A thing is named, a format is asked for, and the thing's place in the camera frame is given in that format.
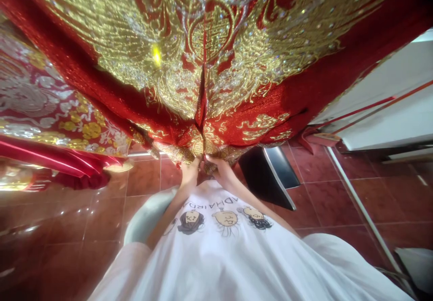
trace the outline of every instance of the white dress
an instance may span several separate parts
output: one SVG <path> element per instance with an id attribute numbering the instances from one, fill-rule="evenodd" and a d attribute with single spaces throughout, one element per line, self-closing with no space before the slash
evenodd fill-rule
<path id="1" fill-rule="evenodd" d="M 348 243 L 299 239 L 225 191 L 198 186 L 153 252 L 124 246 L 95 300 L 412 300 Z"/>

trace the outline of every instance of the red tiled floor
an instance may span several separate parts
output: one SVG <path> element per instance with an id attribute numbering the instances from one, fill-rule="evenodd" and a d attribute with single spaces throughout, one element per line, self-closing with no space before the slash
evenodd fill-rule
<path id="1" fill-rule="evenodd" d="M 160 190 L 161 161 L 136 162 L 129 171 L 126 196 L 155 194 Z"/>
<path id="2" fill-rule="evenodd" d="M 335 148 L 333 151 L 348 179 L 379 177 L 364 152 L 341 154 Z"/>
<path id="3" fill-rule="evenodd" d="M 161 159 L 161 191 L 180 185 L 182 182 L 182 170 L 177 169 L 170 159 Z"/>
<path id="4" fill-rule="evenodd" d="M 74 300 L 87 300 L 119 251 L 118 242 L 84 242 Z"/>
<path id="5" fill-rule="evenodd" d="M 433 191 L 417 176 L 382 178 L 409 221 L 433 221 Z"/>
<path id="6" fill-rule="evenodd" d="M 95 197 L 99 200 L 113 197 L 125 197 L 128 183 L 128 172 L 111 173 L 108 185 L 97 190 Z"/>
<path id="7" fill-rule="evenodd" d="M 58 202 L 47 243 L 81 242 L 89 214 L 91 195 Z"/>
<path id="8" fill-rule="evenodd" d="M 45 247 L 35 295 L 40 300 L 68 300 L 78 285 L 81 243 Z"/>
<path id="9" fill-rule="evenodd" d="M 377 228 L 388 248 L 433 249 L 433 223 L 378 224 Z"/>
<path id="10" fill-rule="evenodd" d="M 373 169 L 380 177 L 415 175 L 415 170 L 410 164 L 382 164 L 383 151 L 367 151 L 367 156 Z"/>
<path id="11" fill-rule="evenodd" d="M 296 211 L 290 211 L 274 205 L 275 213 L 281 216 L 293 228 L 320 227 L 313 204 L 308 196 L 305 185 L 288 189 L 290 197 L 296 205 Z"/>
<path id="12" fill-rule="evenodd" d="M 380 178 L 350 182 L 374 223 L 406 221 L 403 211 Z"/>
<path id="13" fill-rule="evenodd" d="M 340 176 L 323 147 L 315 155 L 304 148 L 292 149 L 304 182 L 325 182 L 339 180 Z"/>
<path id="14" fill-rule="evenodd" d="M 307 183 L 305 186 L 322 226 L 362 224 L 341 181 Z"/>
<path id="15" fill-rule="evenodd" d="M 125 198 L 93 199 L 88 215 L 85 241 L 120 240 Z"/>
<path id="16" fill-rule="evenodd" d="M 433 162 L 413 163 L 413 167 L 419 176 L 433 188 Z"/>
<path id="17" fill-rule="evenodd" d="M 295 157 L 293 156 L 292 150 L 289 147 L 289 145 L 282 145 L 281 150 L 283 151 L 284 155 L 287 158 L 287 161 L 289 162 L 290 166 L 292 166 L 293 171 L 296 174 L 296 177 L 298 178 L 299 182 L 303 182 L 301 173 L 299 171 L 298 165 L 296 164 Z"/>

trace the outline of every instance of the cartoon character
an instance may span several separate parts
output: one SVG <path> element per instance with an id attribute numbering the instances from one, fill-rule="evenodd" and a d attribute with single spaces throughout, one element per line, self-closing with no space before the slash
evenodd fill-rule
<path id="1" fill-rule="evenodd" d="M 177 222 L 177 218 L 174 218 L 173 221 L 171 221 L 170 224 L 168 225 L 167 229 L 164 231 L 163 236 L 168 235 L 172 231 L 172 229 L 175 226 L 176 222 Z"/>
<path id="2" fill-rule="evenodd" d="M 212 214 L 212 216 L 218 223 L 223 237 L 229 237 L 234 234 L 233 231 L 237 229 L 236 225 L 238 223 L 238 216 L 235 212 L 224 211 L 223 208 L 220 208 L 220 211 Z"/>
<path id="3" fill-rule="evenodd" d="M 203 223 L 203 214 L 198 213 L 196 210 L 191 210 L 180 216 L 180 225 L 177 226 L 177 229 L 186 235 L 190 235 L 202 228 Z"/>
<path id="4" fill-rule="evenodd" d="M 237 210 L 239 213 L 243 214 L 249 220 L 250 224 L 255 226 L 257 229 L 266 230 L 272 227 L 272 224 L 269 223 L 262 212 L 259 212 L 250 206 L 237 208 Z"/>

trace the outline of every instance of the gold embroidery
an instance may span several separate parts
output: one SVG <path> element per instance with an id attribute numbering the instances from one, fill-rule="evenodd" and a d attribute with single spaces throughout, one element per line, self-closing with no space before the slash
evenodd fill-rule
<path id="1" fill-rule="evenodd" d="M 341 50 L 339 37 L 384 0 L 257 0 L 254 5 L 252 1 L 215 0 L 230 22 L 223 47 L 233 43 L 233 49 L 220 52 L 216 63 L 207 62 L 212 80 L 208 118 L 231 114 L 240 104 L 266 96 L 273 85 Z M 290 9 L 279 6 L 290 1 Z M 227 3 L 242 6 L 233 14 Z M 221 72 L 228 59 L 230 67 Z"/>
<path id="2" fill-rule="evenodd" d="M 290 114 L 284 113 L 276 119 L 266 114 L 260 114 L 251 124 L 248 121 L 243 121 L 238 128 L 243 128 L 244 125 L 247 125 L 248 128 L 258 129 L 256 131 L 243 131 L 244 141 L 252 141 L 265 135 L 269 130 L 275 127 L 279 121 L 286 121 L 289 116 Z"/>
<path id="3" fill-rule="evenodd" d="M 339 37 L 384 0 L 45 1 L 93 45 L 103 70 L 146 89 L 148 105 L 193 119 L 203 63 L 207 117 L 231 114 L 341 50 Z"/>
<path id="4" fill-rule="evenodd" d="M 148 126 L 147 124 L 137 124 L 139 127 L 145 129 L 148 134 L 151 135 L 151 137 L 153 138 L 159 138 L 162 139 L 162 137 L 166 137 L 168 136 L 168 134 L 164 133 L 164 131 L 162 130 L 157 130 L 156 132 L 152 130 L 152 128 L 150 126 Z"/>
<path id="5" fill-rule="evenodd" d="M 284 132 L 281 132 L 279 135 L 277 136 L 273 136 L 271 137 L 271 139 L 273 140 L 281 140 L 281 139 L 287 139 L 292 135 L 292 130 L 287 130 Z"/>

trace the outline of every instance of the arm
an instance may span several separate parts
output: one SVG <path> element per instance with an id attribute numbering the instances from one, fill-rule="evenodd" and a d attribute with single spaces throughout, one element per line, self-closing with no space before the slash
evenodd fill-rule
<path id="1" fill-rule="evenodd" d="M 234 196 L 240 198 L 245 203 L 250 204 L 257 211 L 267 215 L 272 220 L 277 222 L 279 225 L 289 230 L 295 236 L 299 237 L 296 231 L 278 214 L 269 209 L 266 205 L 264 205 L 258 198 L 254 196 L 253 193 L 249 191 L 241 181 L 236 177 L 235 173 L 229 166 L 229 164 L 223 159 L 218 159 L 215 157 L 211 157 L 206 155 L 206 158 L 216 164 L 218 170 L 213 173 L 215 179 L 221 184 L 221 186 L 229 191 Z"/>
<path id="2" fill-rule="evenodd" d="M 175 197 L 171 201 L 167 210 L 153 229 L 152 233 L 146 240 L 146 245 L 154 250 L 158 241 L 162 237 L 165 229 L 176 216 L 176 213 L 182 208 L 189 195 L 197 186 L 198 166 L 200 158 L 196 158 L 190 165 L 182 164 L 182 183 Z"/>

